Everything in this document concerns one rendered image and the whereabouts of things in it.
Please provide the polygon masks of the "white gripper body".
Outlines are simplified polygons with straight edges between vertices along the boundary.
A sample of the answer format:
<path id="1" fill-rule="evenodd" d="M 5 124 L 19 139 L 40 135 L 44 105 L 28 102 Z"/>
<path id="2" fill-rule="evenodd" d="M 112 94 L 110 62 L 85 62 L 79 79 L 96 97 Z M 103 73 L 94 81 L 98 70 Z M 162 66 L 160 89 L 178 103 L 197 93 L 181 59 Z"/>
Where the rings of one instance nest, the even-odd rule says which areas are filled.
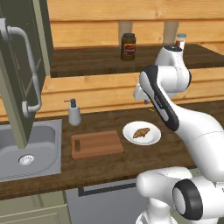
<path id="1" fill-rule="evenodd" d="M 150 98 L 148 95 L 142 90 L 139 83 L 136 84 L 135 90 L 133 92 L 133 97 L 137 101 L 149 101 Z"/>

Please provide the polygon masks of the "brown croissant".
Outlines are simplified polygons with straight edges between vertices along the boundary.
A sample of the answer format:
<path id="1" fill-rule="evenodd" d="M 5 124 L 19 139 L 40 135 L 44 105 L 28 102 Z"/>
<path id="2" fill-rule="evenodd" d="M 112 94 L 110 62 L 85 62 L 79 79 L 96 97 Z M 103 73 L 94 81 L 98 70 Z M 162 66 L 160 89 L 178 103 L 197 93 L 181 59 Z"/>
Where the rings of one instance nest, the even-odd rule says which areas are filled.
<path id="1" fill-rule="evenodd" d="M 134 133 L 133 137 L 134 137 L 134 138 L 145 137 L 146 134 L 147 134 L 150 130 L 151 130 L 150 128 L 142 128 L 142 129 L 138 129 L 138 130 Z"/>

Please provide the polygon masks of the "dark jam jar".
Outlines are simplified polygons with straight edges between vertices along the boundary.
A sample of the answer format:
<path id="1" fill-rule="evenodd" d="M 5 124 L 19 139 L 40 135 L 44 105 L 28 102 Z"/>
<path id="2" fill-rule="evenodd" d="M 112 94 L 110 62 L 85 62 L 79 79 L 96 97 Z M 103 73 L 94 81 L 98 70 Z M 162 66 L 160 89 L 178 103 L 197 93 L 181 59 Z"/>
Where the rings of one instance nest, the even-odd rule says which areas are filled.
<path id="1" fill-rule="evenodd" d="M 122 35 L 121 59 L 132 61 L 136 55 L 136 36 L 134 33 L 124 33 Z"/>

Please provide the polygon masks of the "wooden cutting board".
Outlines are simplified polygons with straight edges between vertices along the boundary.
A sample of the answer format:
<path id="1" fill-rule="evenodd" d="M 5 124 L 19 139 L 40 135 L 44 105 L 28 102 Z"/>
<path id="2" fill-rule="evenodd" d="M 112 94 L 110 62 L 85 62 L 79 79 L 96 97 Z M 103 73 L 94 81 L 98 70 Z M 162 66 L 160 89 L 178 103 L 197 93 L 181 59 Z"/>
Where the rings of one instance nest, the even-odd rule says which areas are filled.
<path id="1" fill-rule="evenodd" d="M 116 130 L 72 135 L 71 149 L 74 160 L 124 153 Z"/>

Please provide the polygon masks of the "dark green cabinet door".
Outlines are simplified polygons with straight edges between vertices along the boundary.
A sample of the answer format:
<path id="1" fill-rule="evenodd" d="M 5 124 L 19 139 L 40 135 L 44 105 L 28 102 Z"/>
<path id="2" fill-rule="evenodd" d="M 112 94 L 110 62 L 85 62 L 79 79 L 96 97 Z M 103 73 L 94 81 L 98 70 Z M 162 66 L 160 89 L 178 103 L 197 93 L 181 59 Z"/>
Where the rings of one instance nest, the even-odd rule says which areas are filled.
<path id="1" fill-rule="evenodd" d="M 46 0 L 0 0 L 0 18 L 7 25 L 23 29 L 30 41 L 38 74 L 40 93 L 46 76 L 51 74 L 53 38 Z M 36 113 L 25 118 L 22 102 L 38 104 L 24 39 L 18 35 L 4 42 L 0 33 L 0 96 L 7 113 L 17 147 L 28 144 Z"/>

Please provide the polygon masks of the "white plate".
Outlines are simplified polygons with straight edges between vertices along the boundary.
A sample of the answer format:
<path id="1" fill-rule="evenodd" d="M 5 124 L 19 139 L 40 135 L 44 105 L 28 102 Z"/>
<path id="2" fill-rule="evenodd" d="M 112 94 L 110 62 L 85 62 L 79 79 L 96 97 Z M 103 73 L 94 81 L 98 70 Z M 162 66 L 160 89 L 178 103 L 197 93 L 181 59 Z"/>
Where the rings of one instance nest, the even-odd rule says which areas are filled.
<path id="1" fill-rule="evenodd" d="M 148 128 L 149 131 L 145 136 L 134 137 L 135 133 L 141 129 Z M 127 123 L 123 130 L 123 136 L 131 143 L 137 145 L 151 145 L 158 142 L 161 138 L 160 129 L 152 123 L 144 121 L 134 121 Z"/>

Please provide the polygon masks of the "white bottle with blue cap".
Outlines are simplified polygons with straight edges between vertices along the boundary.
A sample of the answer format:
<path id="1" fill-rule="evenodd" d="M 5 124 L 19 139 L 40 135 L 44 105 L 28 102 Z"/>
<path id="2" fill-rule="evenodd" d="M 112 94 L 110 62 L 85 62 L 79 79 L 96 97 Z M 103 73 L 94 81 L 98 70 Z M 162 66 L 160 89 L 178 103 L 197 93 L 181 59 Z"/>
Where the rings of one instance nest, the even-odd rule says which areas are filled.
<path id="1" fill-rule="evenodd" d="M 175 46 L 184 50 L 186 44 L 186 34 L 185 33 L 178 33 L 176 37 Z"/>

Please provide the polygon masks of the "grey soap dispenser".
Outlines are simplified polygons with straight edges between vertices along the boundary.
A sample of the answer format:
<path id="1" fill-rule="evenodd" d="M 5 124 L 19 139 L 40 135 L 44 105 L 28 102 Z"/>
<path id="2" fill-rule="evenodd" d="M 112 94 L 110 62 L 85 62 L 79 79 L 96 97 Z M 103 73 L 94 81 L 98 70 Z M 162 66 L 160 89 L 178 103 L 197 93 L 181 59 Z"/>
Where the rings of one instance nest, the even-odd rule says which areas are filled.
<path id="1" fill-rule="evenodd" d="M 70 105 L 68 107 L 68 121 L 72 126 L 78 126 L 81 124 L 81 112 L 79 106 L 76 104 L 76 100 L 70 99 L 69 101 L 66 100 L 66 102 L 70 102 Z"/>

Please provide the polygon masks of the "grey steel sink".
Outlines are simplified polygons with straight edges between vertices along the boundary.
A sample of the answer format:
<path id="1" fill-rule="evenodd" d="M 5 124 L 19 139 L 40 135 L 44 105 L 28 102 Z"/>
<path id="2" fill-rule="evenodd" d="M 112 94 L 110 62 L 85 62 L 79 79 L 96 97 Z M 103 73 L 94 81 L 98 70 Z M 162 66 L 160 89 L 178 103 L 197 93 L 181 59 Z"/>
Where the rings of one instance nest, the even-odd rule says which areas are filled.
<path id="1" fill-rule="evenodd" d="M 0 125 L 0 182 L 61 173 L 62 120 L 35 122 L 19 149 L 11 126 Z"/>

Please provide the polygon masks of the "grey dishwasher front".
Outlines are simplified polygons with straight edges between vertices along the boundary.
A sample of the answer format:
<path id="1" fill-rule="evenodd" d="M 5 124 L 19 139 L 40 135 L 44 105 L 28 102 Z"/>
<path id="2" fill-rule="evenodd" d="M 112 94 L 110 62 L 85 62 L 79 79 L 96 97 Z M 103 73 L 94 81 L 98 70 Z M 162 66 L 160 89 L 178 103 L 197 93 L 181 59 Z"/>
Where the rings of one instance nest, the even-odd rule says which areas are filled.
<path id="1" fill-rule="evenodd" d="M 136 183 L 135 179 L 83 187 L 85 191 Z M 135 224 L 147 199 L 137 188 L 79 197 L 78 188 L 66 190 L 72 224 Z"/>

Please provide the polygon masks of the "pale green cupboard door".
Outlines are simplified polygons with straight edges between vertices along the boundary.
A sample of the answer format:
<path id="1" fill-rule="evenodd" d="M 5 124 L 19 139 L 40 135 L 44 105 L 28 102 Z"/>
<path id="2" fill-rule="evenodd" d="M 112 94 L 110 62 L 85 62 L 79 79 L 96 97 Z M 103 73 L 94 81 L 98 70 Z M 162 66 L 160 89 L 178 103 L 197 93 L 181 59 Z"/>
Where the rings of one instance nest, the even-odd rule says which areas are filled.
<path id="1" fill-rule="evenodd" d="M 0 200 L 0 224 L 72 224 L 64 191 Z"/>

